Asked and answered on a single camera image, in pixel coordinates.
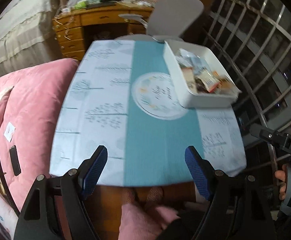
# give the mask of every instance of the smartphone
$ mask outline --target smartphone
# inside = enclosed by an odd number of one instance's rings
[[[21,173],[20,163],[18,159],[18,153],[16,151],[16,146],[13,145],[10,148],[10,158],[12,163],[12,168],[15,176],[18,176]]]

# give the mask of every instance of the finger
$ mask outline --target finger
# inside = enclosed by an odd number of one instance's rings
[[[280,188],[279,192],[280,193],[285,193],[285,190],[287,189],[287,184],[283,184],[283,186]]]
[[[284,200],[285,199],[285,196],[286,196],[286,194],[285,193],[282,193],[282,194],[279,195],[279,199],[280,200]]]
[[[276,171],[274,175],[277,179],[280,179],[283,182],[286,181],[286,173],[284,171]]]

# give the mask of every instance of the hand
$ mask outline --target hand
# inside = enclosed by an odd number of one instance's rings
[[[275,174],[274,174],[277,179],[283,181],[282,186],[281,186],[281,188],[279,190],[279,199],[280,200],[284,200],[285,199],[285,196],[286,196],[286,193],[285,193],[285,190],[287,189],[287,184],[286,184],[287,176],[286,176],[286,172],[287,172],[287,165],[286,164],[283,164],[282,165],[282,171],[276,171]]]

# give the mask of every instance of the white bedsheet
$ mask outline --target white bedsheet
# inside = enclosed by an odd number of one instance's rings
[[[56,0],[20,0],[2,16],[0,76],[62,57],[52,30],[57,8]],[[32,47],[37,44],[38,53]]]
[[[20,23],[39,13],[51,11],[51,0],[20,0],[0,19],[0,40]]]

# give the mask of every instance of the light blue tablecloth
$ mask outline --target light blue tablecloth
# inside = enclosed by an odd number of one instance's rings
[[[163,59],[164,44],[97,41],[69,87],[55,132],[50,173],[77,168],[98,145],[108,149],[99,184],[153,186],[186,182],[193,145],[214,168],[246,166],[232,109],[184,109]]]

